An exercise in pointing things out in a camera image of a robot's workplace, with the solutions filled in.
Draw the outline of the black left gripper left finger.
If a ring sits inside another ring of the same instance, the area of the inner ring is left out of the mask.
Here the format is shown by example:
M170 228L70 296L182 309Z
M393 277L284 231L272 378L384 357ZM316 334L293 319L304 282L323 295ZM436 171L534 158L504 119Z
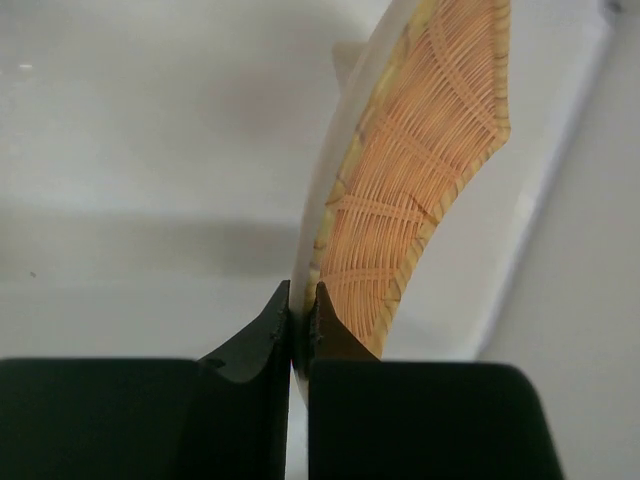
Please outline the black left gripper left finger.
M2 477L282 478L288 297L282 282L252 322L198 360L4 360Z

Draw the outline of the translucent white plastic bin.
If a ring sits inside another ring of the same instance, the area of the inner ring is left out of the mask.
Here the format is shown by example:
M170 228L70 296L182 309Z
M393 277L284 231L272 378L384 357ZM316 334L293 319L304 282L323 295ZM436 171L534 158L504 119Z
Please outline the translucent white plastic bin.
M384 1L5 1L1 353L196 357L293 266L345 85ZM511 138L449 211L390 358L470 359L594 82L607 1L516 1Z

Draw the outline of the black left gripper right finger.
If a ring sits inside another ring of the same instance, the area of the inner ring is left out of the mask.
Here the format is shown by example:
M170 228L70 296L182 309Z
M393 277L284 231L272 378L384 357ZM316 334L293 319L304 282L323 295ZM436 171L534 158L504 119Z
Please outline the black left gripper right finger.
M521 370L378 360L339 320L324 284L309 323L310 478L563 478Z

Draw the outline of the woven bamboo triangular tray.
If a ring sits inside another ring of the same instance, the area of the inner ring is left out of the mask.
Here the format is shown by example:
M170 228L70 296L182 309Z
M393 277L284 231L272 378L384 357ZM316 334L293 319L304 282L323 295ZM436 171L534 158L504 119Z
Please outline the woven bamboo triangular tray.
M288 303L302 393L317 288L379 358L444 215L508 141L510 26L507 1L393 1L368 40L334 44L340 100L310 181Z

